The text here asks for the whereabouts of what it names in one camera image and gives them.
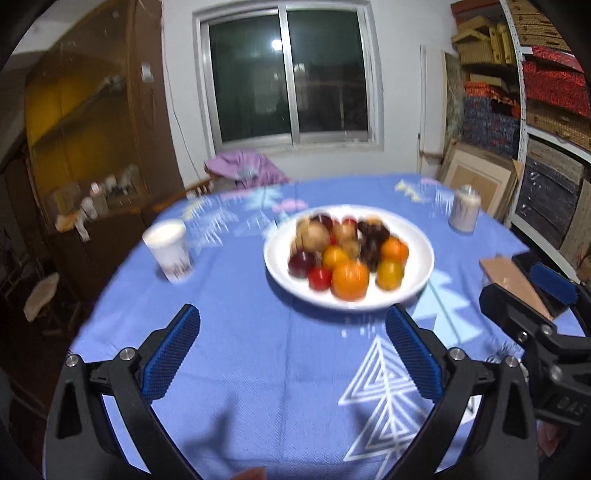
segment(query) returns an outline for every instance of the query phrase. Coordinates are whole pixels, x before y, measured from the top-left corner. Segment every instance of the framed picture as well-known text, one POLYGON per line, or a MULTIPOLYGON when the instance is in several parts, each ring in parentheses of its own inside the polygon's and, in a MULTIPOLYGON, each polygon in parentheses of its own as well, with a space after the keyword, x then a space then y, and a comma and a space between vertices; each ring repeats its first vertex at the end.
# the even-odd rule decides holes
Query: framed picture
POLYGON ((517 184, 513 161, 471 145, 452 142, 439 180, 452 190, 471 185, 480 194, 482 209, 502 220, 517 184))

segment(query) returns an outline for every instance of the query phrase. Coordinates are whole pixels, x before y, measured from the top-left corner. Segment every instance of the window pane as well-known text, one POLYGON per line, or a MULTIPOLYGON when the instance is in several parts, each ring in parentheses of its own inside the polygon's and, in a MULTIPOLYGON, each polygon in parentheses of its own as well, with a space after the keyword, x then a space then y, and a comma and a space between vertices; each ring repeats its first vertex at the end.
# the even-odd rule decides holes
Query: window pane
POLYGON ((287 12, 301 132, 368 129, 356 12, 287 12))
POLYGON ((209 27, 222 141, 291 133, 278 15, 209 27))

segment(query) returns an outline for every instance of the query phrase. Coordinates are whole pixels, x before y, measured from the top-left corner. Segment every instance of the plate of fruit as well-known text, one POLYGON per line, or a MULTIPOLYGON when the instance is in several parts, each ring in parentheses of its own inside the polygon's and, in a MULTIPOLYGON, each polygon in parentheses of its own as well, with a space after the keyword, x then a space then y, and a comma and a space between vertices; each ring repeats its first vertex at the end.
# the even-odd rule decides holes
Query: plate of fruit
POLYGON ((408 300, 427 283, 435 256, 425 234, 386 210, 333 205, 301 212, 264 247, 273 279, 296 297, 364 311, 408 300))

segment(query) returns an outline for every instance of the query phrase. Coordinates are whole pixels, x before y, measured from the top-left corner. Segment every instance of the white plate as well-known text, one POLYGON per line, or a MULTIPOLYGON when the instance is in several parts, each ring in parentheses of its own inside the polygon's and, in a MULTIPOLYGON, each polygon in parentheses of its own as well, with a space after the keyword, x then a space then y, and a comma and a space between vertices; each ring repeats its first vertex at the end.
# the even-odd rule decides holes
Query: white plate
POLYGON ((361 205, 331 205, 301 212, 281 225, 279 230, 267 240, 264 253, 269 273, 288 292, 321 307, 348 311, 377 310, 408 300, 425 286, 435 264, 431 242, 418 227, 392 212, 361 205), (330 290, 316 292, 310 289, 306 279, 291 277, 287 271, 287 262, 290 259, 290 245, 296 237, 296 223, 302 217, 312 217, 318 213, 328 213, 336 219, 345 216, 359 219, 371 216, 381 218, 390 232, 408 245, 410 254, 401 287, 389 292, 380 290, 375 284, 375 274, 371 274, 365 298, 349 302, 339 300, 330 290))

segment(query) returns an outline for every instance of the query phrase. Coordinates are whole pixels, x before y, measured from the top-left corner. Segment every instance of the window frame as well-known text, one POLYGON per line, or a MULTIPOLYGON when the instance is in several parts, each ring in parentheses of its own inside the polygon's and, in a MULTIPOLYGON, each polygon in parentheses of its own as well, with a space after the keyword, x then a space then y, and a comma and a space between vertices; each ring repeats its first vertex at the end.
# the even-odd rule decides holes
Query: window frame
POLYGON ((358 1, 285 1, 285 2, 249 2, 223 8, 213 8, 194 15, 194 40, 196 51, 197 78, 200 83, 200 106, 203 127, 209 140, 209 154, 215 155, 238 148, 252 148, 257 150, 279 149, 293 150, 314 145, 355 145, 358 147, 375 146, 380 144, 381 112, 381 79, 379 78, 379 63, 375 29, 371 6, 358 1), (332 131, 332 132, 300 132, 296 102, 296 82, 291 54, 291 41, 287 12, 293 10, 337 10, 357 13, 363 66, 365 69, 366 101, 368 111, 367 131, 332 131), (290 111, 291 133, 266 135, 263 137, 246 138, 234 141, 222 141, 215 86, 213 82, 213 67, 209 26, 243 18, 257 16, 278 15, 281 28, 281 42, 283 43, 283 59, 285 79, 287 83, 287 99, 290 111))

